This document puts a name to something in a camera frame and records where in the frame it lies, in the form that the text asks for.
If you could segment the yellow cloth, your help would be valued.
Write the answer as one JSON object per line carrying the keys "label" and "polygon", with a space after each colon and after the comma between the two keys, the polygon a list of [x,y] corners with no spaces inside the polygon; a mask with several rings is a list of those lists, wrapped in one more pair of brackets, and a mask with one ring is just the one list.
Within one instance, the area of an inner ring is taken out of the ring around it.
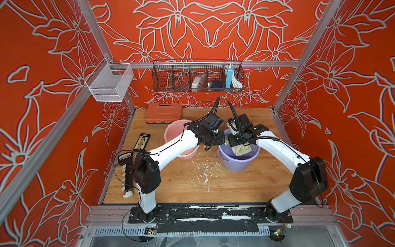
{"label": "yellow cloth", "polygon": [[242,156],[242,155],[247,154],[252,151],[252,147],[251,147],[250,143],[240,144],[240,145],[231,147],[229,139],[227,137],[225,138],[224,144],[226,146],[229,146],[232,149],[232,152],[234,153],[234,155],[236,155],[236,156]]}

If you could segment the purple plastic bucket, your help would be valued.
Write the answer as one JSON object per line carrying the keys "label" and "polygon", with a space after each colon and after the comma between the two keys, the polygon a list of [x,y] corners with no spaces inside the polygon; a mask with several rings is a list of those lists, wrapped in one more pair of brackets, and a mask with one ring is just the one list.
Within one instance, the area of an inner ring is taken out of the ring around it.
{"label": "purple plastic bucket", "polygon": [[248,168],[250,163],[257,158],[260,153],[260,147],[251,145],[251,151],[237,156],[234,154],[232,148],[228,145],[221,145],[218,147],[217,156],[222,164],[230,171],[241,172]]}

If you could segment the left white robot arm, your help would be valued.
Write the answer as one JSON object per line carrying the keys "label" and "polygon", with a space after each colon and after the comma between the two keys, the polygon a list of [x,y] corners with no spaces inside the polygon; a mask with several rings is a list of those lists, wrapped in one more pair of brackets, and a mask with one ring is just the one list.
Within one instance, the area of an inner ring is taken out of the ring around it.
{"label": "left white robot arm", "polygon": [[208,151],[225,142],[223,119],[217,115],[220,97],[204,117],[185,123],[182,133],[168,143],[137,153],[131,175],[139,191],[139,209],[150,215],[157,207],[155,191],[161,183],[160,172],[183,152],[204,145]]}

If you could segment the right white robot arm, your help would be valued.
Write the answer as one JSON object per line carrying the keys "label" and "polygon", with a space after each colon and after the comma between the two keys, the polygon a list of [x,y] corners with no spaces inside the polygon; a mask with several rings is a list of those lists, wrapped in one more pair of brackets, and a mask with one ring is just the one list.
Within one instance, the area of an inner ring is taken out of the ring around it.
{"label": "right white robot arm", "polygon": [[228,104],[233,114],[227,123],[231,130],[227,136],[230,146],[254,144],[282,162],[293,175],[289,188],[267,202],[263,215],[269,222],[275,223],[286,211],[322,196],[329,184],[326,164],[321,158],[297,151],[266,126],[254,126],[246,114],[238,115],[233,105]]}

